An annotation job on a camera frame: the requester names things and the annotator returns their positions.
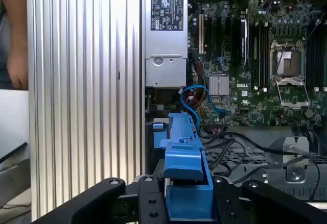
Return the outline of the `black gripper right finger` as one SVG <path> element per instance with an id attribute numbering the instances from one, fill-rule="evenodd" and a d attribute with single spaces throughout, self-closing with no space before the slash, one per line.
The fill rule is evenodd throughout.
<path id="1" fill-rule="evenodd" d="M 326 212 L 257 180 L 213 177 L 216 223 L 326 223 Z"/>

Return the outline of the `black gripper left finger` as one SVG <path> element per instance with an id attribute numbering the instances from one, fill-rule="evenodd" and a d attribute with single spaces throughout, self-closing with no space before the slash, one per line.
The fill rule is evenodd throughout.
<path id="1" fill-rule="evenodd" d="M 119 178 L 107 178 L 51 212 L 35 223 L 167 223 L 164 194 L 159 187 L 164 160 L 153 175 L 142 175 L 126 184 Z"/>

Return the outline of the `person's hand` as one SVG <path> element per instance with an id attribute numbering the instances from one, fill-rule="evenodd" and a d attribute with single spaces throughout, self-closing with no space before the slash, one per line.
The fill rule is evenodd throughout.
<path id="1" fill-rule="evenodd" d="M 28 49 L 15 47 L 10 51 L 7 70 L 15 89 L 28 90 Z"/>

